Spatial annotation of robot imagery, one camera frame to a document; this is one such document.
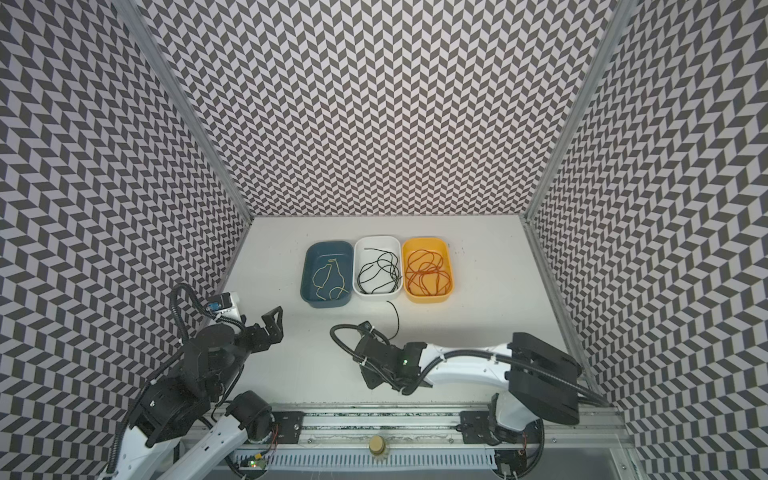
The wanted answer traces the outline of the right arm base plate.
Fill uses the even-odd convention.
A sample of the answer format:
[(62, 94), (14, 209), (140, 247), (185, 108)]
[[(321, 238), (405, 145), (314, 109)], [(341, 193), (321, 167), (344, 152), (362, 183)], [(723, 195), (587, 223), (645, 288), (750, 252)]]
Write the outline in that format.
[(488, 411), (461, 411), (459, 418), (460, 421), (455, 430), (461, 434), (464, 444), (488, 446), (499, 444), (498, 438), (491, 430)]

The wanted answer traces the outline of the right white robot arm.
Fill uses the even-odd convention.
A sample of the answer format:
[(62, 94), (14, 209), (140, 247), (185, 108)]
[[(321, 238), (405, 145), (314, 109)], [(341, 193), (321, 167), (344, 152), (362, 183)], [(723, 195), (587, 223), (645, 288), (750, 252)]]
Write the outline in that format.
[(489, 446), (533, 437), (545, 421), (574, 426), (579, 406), (608, 407), (601, 394), (579, 384), (582, 366), (538, 337), (516, 332), (512, 340), (484, 348), (449, 348), (433, 343), (392, 343), (368, 322), (338, 324), (333, 342), (359, 366), (366, 386), (387, 385), (402, 396), (444, 384), (492, 387), (484, 423), (475, 430)]

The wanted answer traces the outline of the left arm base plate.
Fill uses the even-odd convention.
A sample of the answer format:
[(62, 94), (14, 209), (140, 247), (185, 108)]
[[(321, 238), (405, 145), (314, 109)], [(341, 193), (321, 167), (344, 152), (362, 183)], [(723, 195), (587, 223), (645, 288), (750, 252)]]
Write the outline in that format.
[(303, 411), (276, 411), (271, 414), (270, 433), (276, 435), (277, 445), (295, 445), (303, 430), (305, 413)]

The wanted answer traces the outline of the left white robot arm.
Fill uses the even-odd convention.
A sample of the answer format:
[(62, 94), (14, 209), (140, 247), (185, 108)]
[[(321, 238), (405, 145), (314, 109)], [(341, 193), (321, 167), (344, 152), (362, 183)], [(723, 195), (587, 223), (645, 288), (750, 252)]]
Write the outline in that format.
[(181, 345), (129, 404), (101, 478), (150, 478), (197, 422), (206, 436), (164, 478), (203, 479), (220, 462), (241, 479), (262, 477), (279, 438), (273, 408), (253, 391), (231, 392), (249, 356), (283, 340), (282, 308), (248, 325), (232, 297), (202, 302), (186, 283), (173, 287), (169, 304)]

